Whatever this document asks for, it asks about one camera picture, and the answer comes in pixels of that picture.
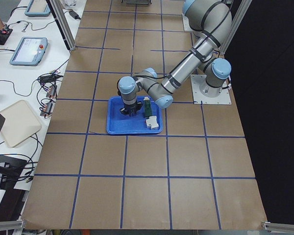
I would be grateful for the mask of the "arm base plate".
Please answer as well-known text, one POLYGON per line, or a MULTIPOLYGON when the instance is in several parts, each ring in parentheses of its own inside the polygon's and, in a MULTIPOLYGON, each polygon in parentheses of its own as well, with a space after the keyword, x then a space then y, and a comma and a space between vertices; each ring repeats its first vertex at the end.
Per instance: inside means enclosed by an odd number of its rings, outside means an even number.
POLYGON ((206 83, 206 75, 191 75, 191 86, 195 104, 231 105, 227 84, 219 88, 212 88, 206 83))
POLYGON ((185 32, 193 32, 194 30, 189 25, 189 19, 182 14, 183 28, 185 32))

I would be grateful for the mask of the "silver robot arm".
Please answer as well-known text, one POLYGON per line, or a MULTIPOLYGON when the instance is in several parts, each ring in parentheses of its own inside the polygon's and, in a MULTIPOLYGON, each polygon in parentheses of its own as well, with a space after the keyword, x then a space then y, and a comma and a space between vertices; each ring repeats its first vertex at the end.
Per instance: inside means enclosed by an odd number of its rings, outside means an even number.
POLYGON ((186 0, 182 13, 189 20, 189 26, 198 41, 187 55, 158 82, 153 68, 147 68, 133 76, 124 76, 118 83, 118 94, 124 106, 120 113, 126 116, 136 114, 142 107, 137 100, 141 90, 154 100, 159 108, 165 109, 173 102, 174 92, 181 87, 192 72, 199 68, 206 73, 203 94, 216 97, 224 81, 231 73, 230 63, 215 58, 213 50, 221 46, 230 32, 232 16, 230 8, 221 0, 186 0))

